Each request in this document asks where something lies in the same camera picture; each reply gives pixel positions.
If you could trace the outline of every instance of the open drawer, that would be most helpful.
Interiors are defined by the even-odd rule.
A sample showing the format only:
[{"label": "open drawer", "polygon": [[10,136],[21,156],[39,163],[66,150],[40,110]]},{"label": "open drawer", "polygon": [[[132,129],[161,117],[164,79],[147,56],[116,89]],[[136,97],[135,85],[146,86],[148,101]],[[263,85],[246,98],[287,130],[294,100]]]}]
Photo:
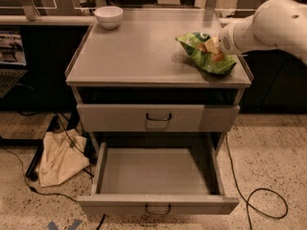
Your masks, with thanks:
[{"label": "open drawer", "polygon": [[210,134],[110,134],[100,148],[87,214],[229,214]]}]

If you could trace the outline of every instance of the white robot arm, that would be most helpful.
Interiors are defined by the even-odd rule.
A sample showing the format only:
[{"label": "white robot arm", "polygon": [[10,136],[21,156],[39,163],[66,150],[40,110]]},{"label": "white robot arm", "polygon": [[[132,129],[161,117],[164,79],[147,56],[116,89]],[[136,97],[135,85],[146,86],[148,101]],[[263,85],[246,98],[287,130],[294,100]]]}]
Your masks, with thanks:
[{"label": "white robot arm", "polygon": [[307,5],[269,0],[254,15],[222,28],[219,41],[229,55],[279,49],[307,64]]}]

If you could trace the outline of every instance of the gray cabinet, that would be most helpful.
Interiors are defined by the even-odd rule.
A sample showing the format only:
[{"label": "gray cabinet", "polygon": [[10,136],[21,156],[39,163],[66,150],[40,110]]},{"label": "gray cabinet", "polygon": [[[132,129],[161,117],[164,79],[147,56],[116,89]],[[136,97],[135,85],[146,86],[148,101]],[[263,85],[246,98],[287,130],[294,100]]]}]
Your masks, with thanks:
[{"label": "gray cabinet", "polygon": [[89,29],[67,70],[99,154],[91,195],[78,199],[88,214],[229,214],[238,204],[216,156],[252,75],[236,56],[228,76],[207,74],[175,41],[220,29],[205,10],[126,10],[118,30]]}]

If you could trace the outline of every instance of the power cord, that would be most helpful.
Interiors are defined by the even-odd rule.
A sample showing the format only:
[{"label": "power cord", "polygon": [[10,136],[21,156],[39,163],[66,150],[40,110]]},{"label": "power cord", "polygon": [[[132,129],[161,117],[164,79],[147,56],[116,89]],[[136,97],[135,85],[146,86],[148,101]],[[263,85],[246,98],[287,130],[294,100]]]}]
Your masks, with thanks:
[{"label": "power cord", "polygon": [[21,164],[21,171],[22,171],[22,174],[23,174],[24,182],[25,182],[25,184],[30,188],[31,192],[36,193],[36,194],[41,195],[41,196],[64,196],[64,197],[70,199],[71,201],[73,201],[73,202],[75,202],[75,203],[78,203],[78,201],[77,201],[76,199],[72,198],[72,197],[69,196],[69,195],[64,195],[64,194],[59,194],[59,193],[44,194],[44,193],[39,192],[36,188],[32,187],[32,186],[28,183],[28,181],[27,181],[27,179],[26,179],[26,176],[25,176],[24,169],[23,169],[24,164],[23,164],[22,160],[20,159],[20,157],[19,157],[16,153],[14,153],[14,152],[12,152],[12,151],[10,151],[10,150],[8,150],[8,149],[5,149],[5,148],[3,148],[3,147],[0,147],[0,148],[3,149],[3,150],[5,150],[5,151],[8,152],[8,153],[11,153],[12,155],[14,155],[14,156],[19,160],[19,162],[20,162],[20,164]]},{"label": "power cord", "polygon": [[75,144],[75,142],[73,141],[73,139],[69,136],[68,132],[67,132],[67,129],[65,128],[64,126],[64,123],[63,121],[61,120],[61,118],[59,117],[58,113],[55,112],[55,115],[58,117],[58,120],[60,122],[60,125],[62,126],[65,134],[67,135],[69,141],[70,141],[70,144],[71,144],[71,147],[74,147],[76,148],[81,154],[83,154],[85,157],[87,157],[89,159],[89,164],[96,164],[97,163],[97,157],[94,156],[93,152],[90,152],[89,149],[87,149],[87,147],[85,147],[85,150],[84,151],[81,151]]},{"label": "power cord", "polygon": [[66,117],[66,116],[64,115],[64,113],[61,112],[60,115],[61,115],[67,122],[69,122],[69,118]]},{"label": "power cord", "polygon": [[29,88],[29,89],[31,89],[31,90],[33,90],[33,91],[36,91],[36,92],[37,92],[37,90],[36,90],[36,89],[34,89],[33,87],[31,87],[30,85],[23,84],[23,83],[20,83],[20,82],[18,82],[18,83],[17,83],[15,86],[16,86],[16,87],[26,87],[26,88]]},{"label": "power cord", "polygon": [[[288,215],[288,204],[287,204],[287,201],[286,199],[280,195],[279,193],[277,193],[276,191],[274,190],[271,190],[271,189],[268,189],[268,188],[257,188],[255,189],[254,191],[252,191],[252,193],[248,196],[248,199],[245,199],[245,197],[243,196],[243,194],[241,193],[241,190],[239,188],[239,185],[238,185],[238,181],[237,181],[237,177],[236,177],[236,174],[235,174],[235,171],[234,171],[234,166],[233,166],[233,161],[232,161],[232,156],[231,156],[231,153],[230,153],[230,149],[229,149],[229,145],[228,145],[228,136],[226,135],[226,148],[227,148],[227,151],[228,151],[228,155],[229,155],[229,160],[230,160],[230,165],[231,165],[231,170],[232,170],[232,175],[233,175],[233,178],[234,178],[234,182],[235,182],[235,185],[236,185],[236,188],[237,188],[237,191],[240,195],[240,197],[243,199],[243,201],[246,203],[247,205],[247,214],[248,214],[248,224],[249,224],[249,229],[252,230],[252,223],[251,223],[251,219],[250,219],[250,215],[249,215],[249,207],[252,208],[254,211],[256,211],[257,213],[259,213],[260,215],[264,216],[264,217],[267,217],[269,219],[283,219],[285,218],[287,215]],[[259,192],[259,191],[267,191],[267,192],[270,192],[270,193],[273,193],[275,195],[277,195],[279,198],[281,198],[281,200],[283,201],[284,205],[285,205],[285,213],[281,216],[272,216],[272,215],[269,215],[267,213],[264,213],[263,211],[259,210],[257,207],[253,206],[251,203],[249,203],[251,197]]]}]

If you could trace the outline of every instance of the wire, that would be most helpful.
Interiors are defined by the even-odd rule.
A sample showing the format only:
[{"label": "wire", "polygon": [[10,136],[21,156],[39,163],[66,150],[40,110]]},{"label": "wire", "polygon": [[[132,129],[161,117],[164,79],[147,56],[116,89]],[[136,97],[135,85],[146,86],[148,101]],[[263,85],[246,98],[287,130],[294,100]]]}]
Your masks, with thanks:
[{"label": "wire", "polygon": [[86,169],[83,169],[83,171],[87,173],[88,175],[90,175],[91,177],[94,177],[94,174],[92,174],[92,169],[90,165],[89,165],[89,172]]},{"label": "wire", "polygon": [[99,230],[102,227],[102,225],[104,224],[105,218],[106,218],[106,214],[103,215],[103,217],[100,220],[99,225],[97,226],[96,230]]},{"label": "wire", "polygon": [[65,126],[64,126],[64,123],[63,123],[63,121],[60,119],[58,113],[55,112],[55,115],[58,117],[59,122],[60,122],[60,124],[61,124],[61,126],[62,126],[62,128],[63,128],[63,130],[64,130],[64,132],[65,132],[65,134],[67,135],[68,139],[70,140],[71,144],[72,144],[82,155],[84,155],[84,152],[81,151],[81,150],[77,147],[77,145],[75,144],[75,142],[74,142],[74,141],[71,139],[71,137],[69,136],[69,134],[68,134],[68,132],[67,132]]},{"label": "wire", "polygon": [[89,163],[89,174],[90,174],[90,180],[91,180],[91,182],[92,182],[92,185],[93,185],[93,177],[94,177],[94,175],[92,174],[92,166],[90,165],[90,163]]},{"label": "wire", "polygon": [[[242,195],[241,193],[241,190],[239,188],[239,185],[238,185],[238,180],[237,180],[237,177],[236,177],[236,174],[235,174],[235,171],[234,171],[234,166],[233,166],[233,160],[232,160],[232,156],[231,156],[231,153],[230,153],[230,149],[229,149],[229,145],[228,145],[228,136],[226,135],[226,148],[227,148],[227,151],[228,151],[228,155],[229,155],[229,160],[230,160],[230,165],[231,165],[231,170],[232,170],[232,175],[233,175],[233,178],[234,178],[234,182],[235,182],[235,185],[236,185],[236,188],[238,190],[238,193],[240,195],[240,197],[243,199],[243,201],[246,203],[247,205],[247,214],[248,214],[248,224],[249,224],[249,229],[252,230],[252,223],[251,223],[251,219],[250,219],[250,214],[249,214],[249,207],[252,208],[254,211],[256,211],[258,214],[264,216],[264,217],[267,217],[269,219],[283,219],[285,218],[287,215],[288,215],[288,211],[289,211],[289,208],[288,208],[288,204],[287,204],[287,201],[286,199],[280,195],[279,193],[277,193],[276,191],[274,190],[271,190],[271,189],[268,189],[268,188],[257,188],[255,189],[254,191],[252,191],[252,193],[248,196],[248,199],[245,199],[245,197]],[[266,214],[264,213],[263,211],[259,210],[257,207],[253,206],[251,203],[249,203],[251,197],[259,192],[259,191],[267,191],[267,192],[271,192],[275,195],[277,195],[279,198],[281,198],[281,200],[283,201],[284,205],[285,205],[285,213],[281,216],[272,216],[272,215],[269,215],[269,214]]]},{"label": "wire", "polygon": [[14,153],[14,152],[12,152],[12,151],[10,151],[10,150],[8,150],[8,149],[5,149],[5,148],[3,148],[3,147],[0,147],[0,149],[3,149],[3,150],[5,150],[6,152],[11,153],[12,155],[14,155],[14,156],[19,160],[19,162],[20,162],[20,164],[21,164],[21,171],[22,171],[22,174],[23,174],[24,182],[25,182],[25,184],[30,188],[31,192],[36,193],[36,194],[41,195],[41,196],[64,196],[64,197],[70,199],[71,201],[78,203],[78,201],[77,201],[76,199],[72,198],[72,197],[69,196],[69,195],[64,195],[64,194],[60,194],[60,193],[44,194],[44,193],[39,192],[36,188],[30,186],[29,183],[28,183],[28,181],[27,181],[27,179],[26,179],[25,172],[24,172],[24,169],[23,169],[24,164],[23,164],[22,160],[20,159],[20,157],[19,157],[16,153]]},{"label": "wire", "polygon": [[15,86],[16,86],[16,87],[26,87],[26,88],[29,88],[29,89],[31,89],[31,90],[33,90],[33,91],[36,91],[36,92],[37,92],[37,90],[36,90],[36,89],[34,89],[33,87],[31,87],[30,85],[23,84],[23,83],[20,83],[20,82],[18,82],[18,83],[17,83]]},{"label": "wire", "polygon": [[61,115],[66,121],[69,121],[69,118],[67,118],[62,112],[60,113],[60,115]]},{"label": "wire", "polygon": [[277,73],[274,74],[274,78],[273,78],[273,80],[271,81],[269,87],[267,88],[267,91],[266,91],[265,95],[264,95],[263,98],[261,99],[261,102],[260,102],[259,106],[262,106],[263,103],[264,103],[264,101],[267,99],[267,97],[268,97],[270,91],[272,90],[273,85],[275,84],[276,79],[278,78],[278,76],[280,76],[280,72],[281,72],[281,70],[284,68],[284,65],[285,65],[287,59],[288,59],[288,58],[286,57],[286,58],[283,60],[283,62],[281,63],[281,66],[280,66],[280,68],[278,69]]}]

